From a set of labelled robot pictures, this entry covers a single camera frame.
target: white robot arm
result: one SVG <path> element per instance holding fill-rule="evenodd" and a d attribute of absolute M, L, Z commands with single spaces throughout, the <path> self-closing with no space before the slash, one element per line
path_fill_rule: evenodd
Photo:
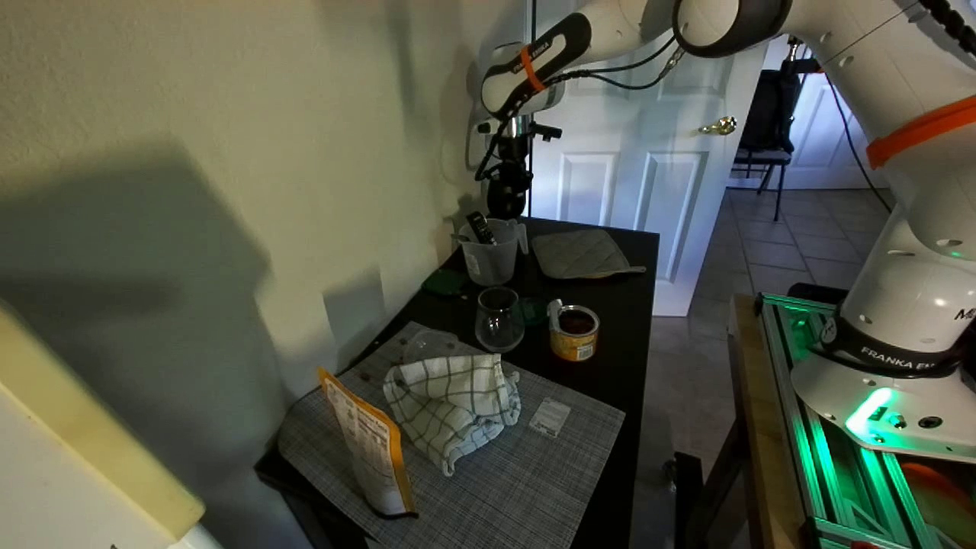
<path fill-rule="evenodd" d="M 590 0 L 488 71 L 480 101 L 500 120 L 519 116 L 570 63 L 638 49 L 669 27 L 684 51 L 704 59 L 775 34 L 804 39 L 859 120 L 868 163 L 898 205 L 822 332 L 834 359 L 792 373 L 792 387 L 822 417 L 844 417 L 840 393 L 868 376 L 898 377 L 905 403 L 937 382 L 932 396 L 923 387 L 912 400 L 955 409 L 938 412 L 949 429 L 907 438 L 969 444 L 964 460 L 976 460 L 976 396 L 944 396 L 944 384 L 960 387 L 949 351 L 976 318 L 972 26 L 969 0 Z"/>

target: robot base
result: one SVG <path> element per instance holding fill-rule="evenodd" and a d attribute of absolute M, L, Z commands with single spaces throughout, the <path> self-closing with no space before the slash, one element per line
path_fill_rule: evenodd
<path fill-rule="evenodd" d="M 791 373 L 797 396 L 871 453 L 976 464 L 976 393 L 944 377 L 886 377 L 810 355 Z"/>

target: floor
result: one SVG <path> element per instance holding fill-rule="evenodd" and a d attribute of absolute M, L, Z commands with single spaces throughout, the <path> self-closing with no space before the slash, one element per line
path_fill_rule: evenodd
<path fill-rule="evenodd" d="M 852 288 L 886 219 L 871 191 L 782 191 L 770 215 L 775 191 L 728 189 L 689 318 L 653 321 L 630 546 L 674 546 L 665 460 L 695 454 L 706 477 L 732 423 L 732 297 Z"/>

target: chair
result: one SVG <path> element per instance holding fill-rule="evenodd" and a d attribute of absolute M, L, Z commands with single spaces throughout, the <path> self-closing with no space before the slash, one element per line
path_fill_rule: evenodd
<path fill-rule="evenodd" d="M 770 172 L 780 167 L 770 219 L 780 219 L 786 167 L 792 163 L 791 125 L 792 125 L 800 88 L 801 88 L 800 72 L 804 72 L 804 67 L 800 67 L 792 61 L 782 61 L 780 71 L 759 72 L 754 108 L 749 108 L 749 116 L 745 123 L 740 143 L 734 154 L 734 164 L 745 164 L 746 175 L 754 164 L 765 167 L 755 195 L 763 195 L 767 189 Z"/>

